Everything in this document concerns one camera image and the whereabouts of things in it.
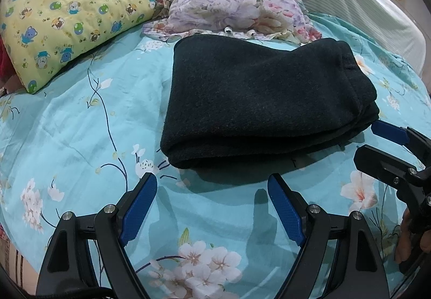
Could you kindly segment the person's right hand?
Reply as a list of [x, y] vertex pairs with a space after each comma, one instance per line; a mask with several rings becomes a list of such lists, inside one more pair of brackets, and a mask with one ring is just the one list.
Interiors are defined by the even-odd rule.
[[395, 250], [394, 259], [397, 264], [406, 261], [411, 255], [411, 240], [408, 226], [411, 221], [410, 211], [407, 208], [402, 216], [400, 224], [400, 235]]

